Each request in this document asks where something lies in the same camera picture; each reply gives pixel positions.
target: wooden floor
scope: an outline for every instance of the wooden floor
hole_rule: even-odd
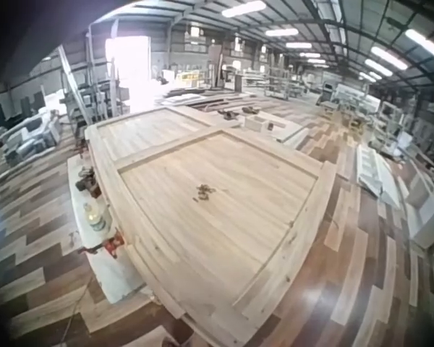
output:
[[[299,150],[339,168],[299,275],[247,345],[424,345],[434,334],[434,262],[410,244],[404,212],[355,184],[358,138],[312,114],[314,106],[270,100],[265,111],[310,129]],[[55,153],[0,185],[0,313],[12,335],[29,346],[185,342],[191,329],[143,294],[110,306],[76,252],[66,167],[72,146],[66,136]]]

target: ceiling light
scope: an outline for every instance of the ceiling light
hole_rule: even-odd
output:
[[[299,34],[298,29],[277,29],[277,30],[267,30],[265,32],[267,36],[291,36]]]
[[[308,63],[312,63],[312,64],[324,64],[326,63],[325,59],[309,59],[307,60]]]
[[[383,65],[378,64],[376,61],[373,61],[371,59],[365,60],[365,64],[369,67],[372,67],[376,71],[380,72],[381,74],[384,74],[387,77],[392,76],[392,71],[387,70]]]
[[[305,56],[307,58],[320,58],[319,53],[300,53],[300,56]]]
[[[308,42],[288,42],[287,48],[312,48],[312,44]]]
[[[367,80],[369,80],[369,81],[371,81],[371,82],[376,82],[376,80],[375,80],[373,77],[368,76],[368,75],[365,74],[364,72],[360,72],[359,75],[362,76],[363,78],[366,78]]]
[[[408,29],[405,32],[405,35],[408,38],[411,38],[414,42],[421,45],[426,51],[428,51],[429,53],[434,55],[434,42],[432,42],[431,40],[428,40],[423,35],[421,35],[419,32],[417,32],[416,30],[413,30],[413,29]]]
[[[243,5],[232,7],[231,9],[225,9],[222,11],[222,15],[227,18],[241,16],[242,14],[250,13],[250,12],[256,12],[256,11],[262,11],[265,9],[267,5],[265,5],[265,2],[257,0],[248,2]]]
[[[380,58],[393,64],[395,67],[398,67],[400,70],[405,70],[408,67],[408,65],[406,65],[402,60],[398,60],[395,56],[384,51],[382,48],[374,46],[371,48],[371,53],[376,54]]]
[[[370,76],[377,79],[377,80],[383,79],[379,74],[377,74],[376,72],[373,72],[373,71],[370,71]]]

